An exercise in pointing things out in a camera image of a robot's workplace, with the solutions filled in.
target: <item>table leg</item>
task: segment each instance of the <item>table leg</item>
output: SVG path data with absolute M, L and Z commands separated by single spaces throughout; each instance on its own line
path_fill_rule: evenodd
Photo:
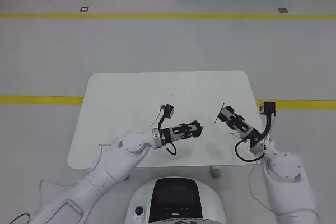
M 219 166 L 211 166 L 210 170 L 211 170 L 211 176 L 213 178 L 220 177 L 220 167 Z

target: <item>table top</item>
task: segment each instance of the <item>table top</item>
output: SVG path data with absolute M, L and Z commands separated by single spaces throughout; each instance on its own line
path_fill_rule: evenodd
M 91 168 L 99 157 L 99 144 L 109 144 L 129 130 L 150 130 L 165 104 L 174 106 L 174 116 L 165 119 L 162 128 L 197 120 L 204 126 L 202 135 L 175 142 L 176 156 L 165 148 L 150 150 L 138 167 L 246 164 L 235 155 L 239 139 L 230 134 L 233 131 L 219 120 L 213 126 L 223 103 L 262 131 L 242 71 L 95 74 L 88 82 L 68 164 L 74 169 Z M 245 144 L 239 150 L 242 157 L 253 158 Z

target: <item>black screen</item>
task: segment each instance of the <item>black screen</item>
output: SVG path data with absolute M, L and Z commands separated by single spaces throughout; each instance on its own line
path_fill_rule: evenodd
M 157 191 L 158 204 L 194 204 L 194 191 L 188 186 L 163 186 Z

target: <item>black cable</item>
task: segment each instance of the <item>black cable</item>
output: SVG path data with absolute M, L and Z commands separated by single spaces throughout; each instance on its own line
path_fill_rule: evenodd
M 18 219 L 19 219 L 20 217 L 22 217 L 22 216 L 27 216 L 27 223 L 30 222 L 30 220 L 31 220 L 31 216 L 30 216 L 30 214 L 28 214 L 28 213 L 23 213 L 23 214 L 17 216 L 16 218 L 14 218 L 14 220 L 12 220 L 12 221 L 10 222 L 10 224 L 13 224 L 13 222 L 15 222 L 16 220 L 18 220 Z
M 238 147 L 242 142 L 245 142 L 245 140 L 240 140 L 240 141 L 235 145 L 235 154 L 236 154 L 236 156 L 237 156 L 239 159 L 243 160 L 244 162 L 255 162 L 255 161 L 257 161 L 257 160 L 261 160 L 261 159 L 265 156 L 265 154 L 263 153 L 263 154 L 262 154 L 261 156 L 259 156 L 258 158 L 255 158 L 255 159 L 252 159 L 252 160 L 246 160 L 246 159 L 242 158 L 242 157 L 239 155 L 239 153 L 237 152 L 237 147 Z
M 173 146 L 173 148 L 174 148 L 174 153 L 171 152 L 171 151 L 169 150 L 168 147 L 166 147 L 167 151 L 168 151 L 170 154 L 172 154 L 173 156 L 177 155 L 177 149 L 175 148 L 175 145 L 174 145 L 173 143 L 170 143 L 170 144 L 171 144 L 171 145 Z
M 158 113 L 158 115 L 157 115 L 155 121 L 154 121 L 153 124 L 151 125 L 151 127 L 156 123 L 157 119 L 159 118 L 159 115 L 160 115 L 161 112 L 162 112 L 162 109 L 163 109 L 163 107 L 161 107 L 161 109 L 159 110 L 159 113 Z
M 271 129 L 271 115 L 267 115 L 267 122 L 265 125 L 265 130 L 262 133 L 263 138 L 267 136 L 267 134 L 270 132 L 270 129 Z
M 159 122 L 158 122 L 158 130 L 159 130 L 159 133 L 161 133 L 161 126 L 162 126 L 162 123 L 163 123 L 164 119 L 166 119 L 166 117 L 165 117 L 164 114 L 163 114 L 163 116 L 161 117 L 161 119 L 160 119 Z

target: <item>wire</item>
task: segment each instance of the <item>wire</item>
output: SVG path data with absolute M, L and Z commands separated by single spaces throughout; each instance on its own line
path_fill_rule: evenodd
M 239 155 L 239 153 L 238 153 L 238 151 L 237 151 L 237 147 L 242 143 L 242 142 L 245 142 L 245 140 L 243 139 L 243 140 L 240 140 L 236 145 L 235 145 L 235 154 L 236 154 L 236 156 L 239 158 L 239 159 L 241 159 L 241 160 L 243 160 L 244 162 L 255 162 L 255 161 L 258 161 L 258 160 L 261 160 L 264 156 L 265 156 L 265 154 L 263 153 L 261 156 L 259 156 L 258 158 L 254 158 L 254 159 L 252 159 L 252 160 L 246 160 L 246 159 L 244 159 L 244 158 L 242 158 L 240 155 Z
M 19 219 L 20 217 L 22 217 L 22 216 L 27 216 L 27 222 L 26 222 L 26 224 L 28 224 L 28 223 L 30 222 L 30 220 L 31 220 L 31 216 L 30 216 L 30 214 L 28 214 L 28 213 L 23 213 L 23 214 L 17 216 L 16 218 L 14 218 L 14 219 L 10 222 L 10 224 L 13 224 L 13 222 L 15 222 L 16 220 L 18 220 L 18 219 Z
M 169 148 L 166 147 L 167 151 L 168 151 L 170 154 L 172 154 L 173 156 L 177 155 L 177 149 L 176 149 L 175 145 L 174 145 L 173 143 L 170 143 L 170 144 L 173 146 L 173 148 L 174 148 L 174 152 L 171 152 L 171 151 L 169 150 Z
M 269 123 L 269 124 L 271 124 L 271 125 L 267 125 L 267 127 L 269 126 L 269 132 L 267 132 L 266 133 L 266 135 L 265 136 L 267 136 L 270 132 L 271 132 L 271 130 L 273 129 L 273 127 L 274 127 L 274 123 L 275 123 L 275 119 L 276 119 L 276 114 L 274 114 L 274 120 L 273 120 L 273 123 L 271 124 L 271 118 L 269 119 L 269 120 L 267 120 L 267 123 Z M 264 156 L 265 156 L 265 154 L 263 153 L 261 156 L 259 156 L 258 158 L 255 158 L 255 159 L 252 159 L 252 160 L 246 160 L 246 159 L 244 159 L 244 158 L 242 158 L 240 155 L 239 155 L 239 153 L 238 153 L 238 151 L 237 151 L 237 147 L 242 143 L 242 142 L 245 142 L 245 140 L 241 140 L 241 141 L 239 141 L 236 145 L 235 145 L 235 154 L 236 154 L 236 156 L 239 158 L 239 159 L 241 159 L 241 160 L 243 160 L 244 162 L 255 162 L 255 161 L 259 161 L 259 160 L 261 160 Z
M 99 162 L 101 161 L 101 156 L 102 156 L 102 152 L 103 152 L 103 148 L 102 148 L 102 146 L 110 146 L 111 144 L 99 144 L 99 146 L 100 146 L 100 156 L 99 156 L 99 159 L 98 159 L 96 165 L 95 165 L 89 172 L 87 172 L 82 178 L 80 178 L 78 181 L 76 181 L 74 184 L 71 184 L 71 185 L 64 185 L 64 184 L 58 184 L 58 183 L 55 183 L 55 182 L 53 182 L 52 180 L 45 180 L 45 179 L 40 180 L 40 184 L 39 184 L 40 204 L 39 204 L 37 210 L 34 212 L 34 215 L 37 214 L 37 213 L 40 211 L 40 209 L 41 209 L 41 207 L 42 207 L 42 205 L 43 205 L 43 192 L 42 192 L 42 184 L 43 184 L 43 182 L 49 182 L 49 183 L 51 183 L 51 184 L 53 184 L 53 185 L 56 185 L 56 186 L 63 186 L 63 187 L 69 187 L 69 186 L 73 187 L 73 186 L 75 186 L 75 185 L 76 185 L 80 180 L 82 180 L 86 175 L 90 174 L 91 172 L 93 172 L 93 171 L 96 169 L 97 165 L 98 165 Z M 31 216 L 30 216 L 30 214 L 28 214 L 28 213 L 23 213 L 23 214 L 17 216 L 13 221 L 11 221 L 10 224 L 12 224 L 13 222 L 15 222 L 18 218 L 20 218 L 20 217 L 22 217 L 22 216 L 28 216 L 29 220 L 27 221 L 27 223 L 30 222 L 30 220 L 31 220 Z
M 159 118 L 159 115 L 160 115 L 161 112 L 162 112 L 162 109 L 163 109 L 163 107 L 161 107 L 161 109 L 159 110 L 159 113 L 158 113 L 158 115 L 157 115 L 155 121 L 154 121 L 153 124 L 151 125 L 151 127 L 156 123 L 157 119 Z
M 253 195 L 253 192 L 251 191 L 251 186 L 250 186 L 250 179 L 251 179 L 251 175 L 253 174 L 253 171 L 256 167 L 256 165 L 258 164 L 258 161 L 254 164 L 250 174 L 249 174 L 249 178 L 248 178 L 248 187 L 249 187 L 249 192 L 250 192 L 250 195 L 252 196 L 252 198 L 254 198 L 257 202 L 259 202 L 264 208 L 266 208 L 267 210 L 269 210 L 270 212 L 272 212 L 275 216 L 286 216 L 286 217 L 298 217 L 298 216 L 293 216 L 293 215 L 290 215 L 291 213 L 296 213 L 296 212 L 303 212 L 303 211 L 310 211 L 310 212 L 313 212 L 316 214 L 316 217 L 318 218 L 318 221 L 320 223 L 320 216 L 319 216 L 319 213 L 314 210 L 314 209 L 310 209 L 310 208 L 302 208 L 302 209 L 297 209 L 297 210 L 294 210 L 294 211 L 290 211 L 290 212 L 286 212 L 286 213 L 276 213 L 275 211 L 273 211 L 271 208 L 267 207 L 263 202 L 261 202 L 258 198 L 256 198 L 254 195 Z

